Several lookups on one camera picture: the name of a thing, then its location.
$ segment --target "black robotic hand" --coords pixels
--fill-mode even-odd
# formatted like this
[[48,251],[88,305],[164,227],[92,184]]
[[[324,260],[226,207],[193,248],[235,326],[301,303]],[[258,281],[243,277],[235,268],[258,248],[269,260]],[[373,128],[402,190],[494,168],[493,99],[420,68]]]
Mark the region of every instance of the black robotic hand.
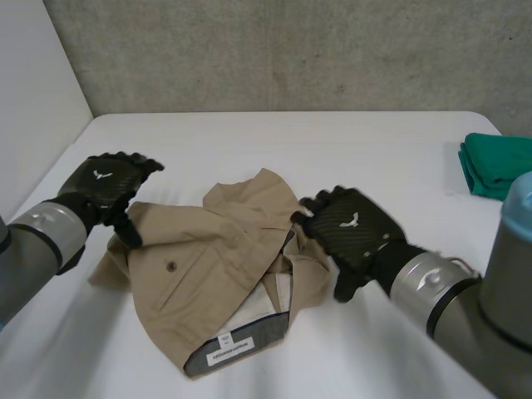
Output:
[[138,248],[142,238],[126,209],[142,183],[164,168],[159,162],[137,153],[91,156],[68,178],[53,202],[81,209],[86,227],[114,226],[125,245]]
[[339,267],[334,289],[339,302],[348,302],[358,288],[375,278],[373,264],[379,249],[389,243],[410,247],[401,227],[358,190],[337,186],[331,193],[322,190],[316,199],[303,198],[300,203],[313,216],[296,212],[292,221],[301,224]]

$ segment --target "folded green cloth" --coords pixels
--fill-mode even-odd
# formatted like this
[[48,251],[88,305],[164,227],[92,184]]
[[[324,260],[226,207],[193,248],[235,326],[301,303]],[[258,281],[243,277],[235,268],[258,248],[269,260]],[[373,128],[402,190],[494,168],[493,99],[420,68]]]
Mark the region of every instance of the folded green cloth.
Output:
[[513,181],[532,171],[532,139],[470,133],[458,156],[472,194],[505,200]]

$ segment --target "white tag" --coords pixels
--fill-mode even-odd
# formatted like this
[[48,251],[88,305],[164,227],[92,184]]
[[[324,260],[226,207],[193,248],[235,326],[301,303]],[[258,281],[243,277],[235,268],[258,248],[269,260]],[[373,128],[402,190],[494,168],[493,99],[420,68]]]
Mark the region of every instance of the white tag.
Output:
[[218,337],[219,347],[227,347],[228,345],[233,345],[233,336],[231,332],[227,332]]
[[255,347],[255,342],[253,342],[253,337],[243,339],[242,341],[235,342],[233,344],[228,344],[225,347],[222,347],[216,352],[209,353],[207,355],[207,364],[213,366],[224,360],[235,357],[240,353],[247,352],[250,349]]

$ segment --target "gray wall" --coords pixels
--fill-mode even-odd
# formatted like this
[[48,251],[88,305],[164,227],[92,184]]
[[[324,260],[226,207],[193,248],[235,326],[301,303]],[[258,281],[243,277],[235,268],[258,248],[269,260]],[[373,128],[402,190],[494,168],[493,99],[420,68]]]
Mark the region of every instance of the gray wall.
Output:
[[530,0],[45,0],[95,116],[477,111],[532,134]]

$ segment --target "white tablecloth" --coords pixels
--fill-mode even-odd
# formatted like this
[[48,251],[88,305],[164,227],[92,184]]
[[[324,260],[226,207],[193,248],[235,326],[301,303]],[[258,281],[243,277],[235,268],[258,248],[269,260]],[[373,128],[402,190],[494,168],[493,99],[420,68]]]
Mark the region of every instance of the white tablecloth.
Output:
[[[21,211],[55,196],[87,156],[103,152],[138,151],[162,162],[166,170],[137,196],[162,204],[200,205],[215,183],[266,167],[298,197],[358,187],[400,221],[412,243],[484,272],[500,203],[467,191],[457,151],[472,131],[499,134],[470,112],[102,116]],[[130,294],[86,282],[111,233],[94,229],[78,267],[54,278],[0,334],[1,398],[491,397],[374,283],[349,304],[331,294],[322,307],[302,311],[281,345],[190,381],[147,337]]]

